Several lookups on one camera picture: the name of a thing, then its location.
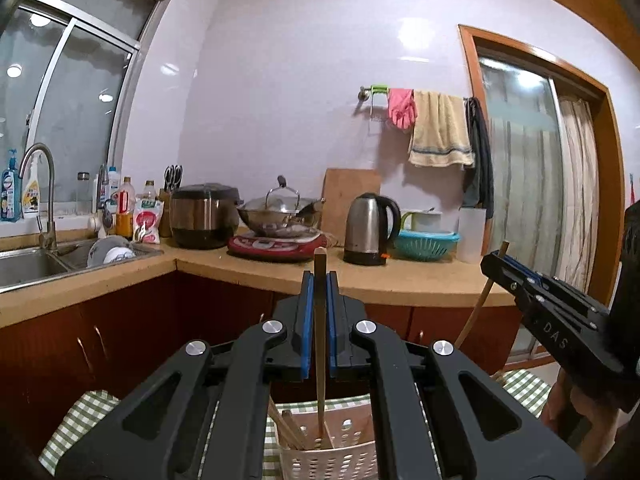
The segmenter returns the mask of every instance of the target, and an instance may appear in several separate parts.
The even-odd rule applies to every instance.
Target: cutting board
[[[324,174],[322,218],[320,228],[338,238],[344,245],[347,215],[351,202],[366,192],[380,193],[382,178],[376,170],[343,170],[328,168]]]

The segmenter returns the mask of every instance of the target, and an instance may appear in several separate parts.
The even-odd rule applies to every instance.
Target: teal colander
[[[421,233],[401,229],[394,246],[405,258],[433,262],[447,254],[459,240],[458,233]]]

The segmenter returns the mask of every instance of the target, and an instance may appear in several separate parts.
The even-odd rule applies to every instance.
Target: plastic bag
[[[159,244],[158,224],[164,203],[149,198],[137,198],[133,209],[133,241],[145,244]]]

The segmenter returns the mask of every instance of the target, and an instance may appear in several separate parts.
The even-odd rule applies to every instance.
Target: countertop
[[[66,306],[103,296],[174,270],[212,280],[298,294],[302,273],[312,262],[274,264],[236,258],[226,248],[212,251],[180,249],[167,242],[164,254],[94,270],[49,283],[0,294],[0,328]],[[328,250],[327,270],[338,273],[340,293],[365,303],[416,307],[471,307],[486,278],[476,264],[455,259],[422,263],[389,259],[383,267],[362,267],[342,260],[342,250]],[[486,306],[513,304],[513,297],[495,285]]]

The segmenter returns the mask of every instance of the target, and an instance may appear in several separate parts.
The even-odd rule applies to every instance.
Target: green checkered tablecloth
[[[518,400],[535,416],[540,416],[542,407],[548,396],[550,386],[526,370],[515,370],[504,374],[504,389]],[[105,391],[87,392],[67,412],[44,450],[40,454],[40,463],[50,472],[55,473],[58,460],[87,431],[109,413],[120,401]],[[368,404],[369,396],[349,397],[345,399],[329,399],[328,410],[338,410]],[[314,412],[315,402],[295,404],[278,404],[279,410],[291,410],[292,413]],[[280,458],[275,438],[275,426],[267,417],[264,433],[264,461],[262,463],[263,480],[282,478]]]

